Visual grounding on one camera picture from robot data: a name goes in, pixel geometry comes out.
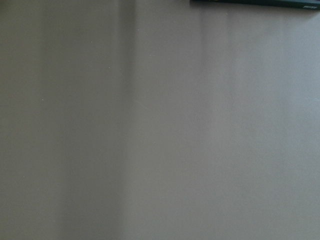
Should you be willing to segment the dark flat box edge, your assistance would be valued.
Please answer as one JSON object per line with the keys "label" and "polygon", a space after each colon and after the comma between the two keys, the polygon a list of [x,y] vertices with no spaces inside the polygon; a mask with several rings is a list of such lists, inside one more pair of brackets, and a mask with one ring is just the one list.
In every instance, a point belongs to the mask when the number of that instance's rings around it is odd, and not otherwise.
{"label": "dark flat box edge", "polygon": [[295,8],[305,10],[320,10],[319,0],[190,0],[191,3],[226,3],[226,4],[242,4],[255,6],[270,6]]}

